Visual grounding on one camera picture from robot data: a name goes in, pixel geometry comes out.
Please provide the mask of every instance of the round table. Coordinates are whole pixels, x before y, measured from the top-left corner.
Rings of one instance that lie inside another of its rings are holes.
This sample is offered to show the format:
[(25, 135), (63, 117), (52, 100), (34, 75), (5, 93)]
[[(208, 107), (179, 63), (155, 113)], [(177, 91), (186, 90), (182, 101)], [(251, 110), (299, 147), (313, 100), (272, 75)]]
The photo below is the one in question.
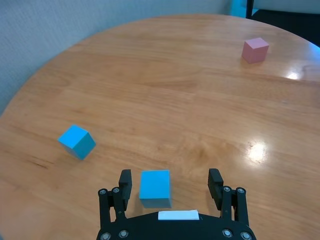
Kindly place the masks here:
[[(270, 44), (264, 62), (244, 41)], [(31, 77), (0, 119), (5, 240), (95, 239), (97, 191), (131, 169), (169, 169), (173, 210), (218, 216), (209, 168), (247, 190), (259, 240), (320, 234), (320, 49), (277, 27), (224, 15), (145, 19), (96, 34)], [(72, 124), (97, 142), (84, 160), (57, 138)]]

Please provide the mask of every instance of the cube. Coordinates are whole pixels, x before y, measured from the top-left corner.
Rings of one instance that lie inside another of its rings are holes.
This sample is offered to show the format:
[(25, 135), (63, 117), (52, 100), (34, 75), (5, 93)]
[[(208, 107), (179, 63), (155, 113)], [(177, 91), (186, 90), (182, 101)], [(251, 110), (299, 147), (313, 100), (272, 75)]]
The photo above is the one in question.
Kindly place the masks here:
[(80, 160), (85, 159), (96, 146), (90, 133), (77, 125), (72, 125), (58, 141), (68, 153)]
[(139, 198), (147, 209), (171, 208), (170, 171), (142, 171)]
[(249, 63), (254, 64), (266, 59), (269, 44), (261, 37), (246, 40), (244, 42), (242, 57)]

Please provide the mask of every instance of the metal fastener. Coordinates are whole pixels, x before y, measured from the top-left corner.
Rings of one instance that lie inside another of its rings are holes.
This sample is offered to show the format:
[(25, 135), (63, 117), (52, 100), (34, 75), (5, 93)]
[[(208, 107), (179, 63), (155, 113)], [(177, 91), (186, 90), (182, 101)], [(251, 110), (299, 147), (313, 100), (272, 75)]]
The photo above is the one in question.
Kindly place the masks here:
[(105, 232), (104, 234), (101, 235), (100, 239), (101, 240), (109, 240), (111, 238), (111, 234), (108, 232)]
[(222, 230), (222, 234), (223, 234), (223, 236), (225, 236), (227, 238), (231, 238), (232, 237), (232, 232), (229, 229), (223, 229)]
[(129, 232), (127, 230), (122, 230), (119, 232), (119, 237), (122, 239), (128, 237), (128, 235), (129, 235)]
[(244, 240), (251, 240), (252, 239), (250, 233), (247, 233), (246, 231), (243, 231), (240, 235)]

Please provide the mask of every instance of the white label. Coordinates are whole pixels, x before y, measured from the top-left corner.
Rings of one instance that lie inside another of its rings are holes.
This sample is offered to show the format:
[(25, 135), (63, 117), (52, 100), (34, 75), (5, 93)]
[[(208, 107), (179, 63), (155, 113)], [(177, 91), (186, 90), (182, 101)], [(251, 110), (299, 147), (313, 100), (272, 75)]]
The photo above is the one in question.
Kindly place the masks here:
[(158, 220), (199, 220), (198, 210), (160, 211)]

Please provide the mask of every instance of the blue cube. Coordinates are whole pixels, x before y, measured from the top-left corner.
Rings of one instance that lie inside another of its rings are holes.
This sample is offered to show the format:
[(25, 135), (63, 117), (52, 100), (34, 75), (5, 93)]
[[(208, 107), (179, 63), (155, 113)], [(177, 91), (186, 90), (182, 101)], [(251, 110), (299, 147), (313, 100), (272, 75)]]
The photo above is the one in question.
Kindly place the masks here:
[(139, 198), (147, 209), (171, 208), (170, 171), (142, 171)]
[(90, 133), (77, 125), (72, 125), (58, 141), (68, 153), (81, 160), (96, 146)]

